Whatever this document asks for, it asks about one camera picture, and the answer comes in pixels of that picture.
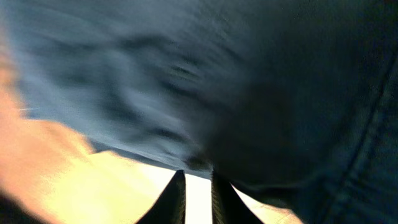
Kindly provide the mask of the blue denim shorts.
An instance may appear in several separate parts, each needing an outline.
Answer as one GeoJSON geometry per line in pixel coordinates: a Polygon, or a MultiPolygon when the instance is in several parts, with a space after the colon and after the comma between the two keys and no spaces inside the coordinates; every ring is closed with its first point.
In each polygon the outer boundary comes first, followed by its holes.
{"type": "Polygon", "coordinates": [[[306,223],[397,222],[397,2],[4,0],[29,116],[306,223]]]}

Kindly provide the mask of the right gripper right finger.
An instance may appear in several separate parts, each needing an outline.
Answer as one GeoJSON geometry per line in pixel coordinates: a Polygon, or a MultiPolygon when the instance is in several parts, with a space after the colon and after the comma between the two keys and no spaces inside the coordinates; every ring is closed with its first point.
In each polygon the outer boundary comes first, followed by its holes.
{"type": "Polygon", "coordinates": [[[215,171],[211,176],[212,224],[262,224],[233,189],[215,171]]]}

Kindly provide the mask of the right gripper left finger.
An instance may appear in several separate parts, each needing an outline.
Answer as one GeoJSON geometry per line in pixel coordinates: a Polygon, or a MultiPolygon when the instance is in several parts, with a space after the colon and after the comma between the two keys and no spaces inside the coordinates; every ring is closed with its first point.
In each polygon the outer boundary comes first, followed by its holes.
{"type": "Polygon", "coordinates": [[[177,170],[153,206],[136,224],[184,224],[185,213],[185,173],[177,170]]]}

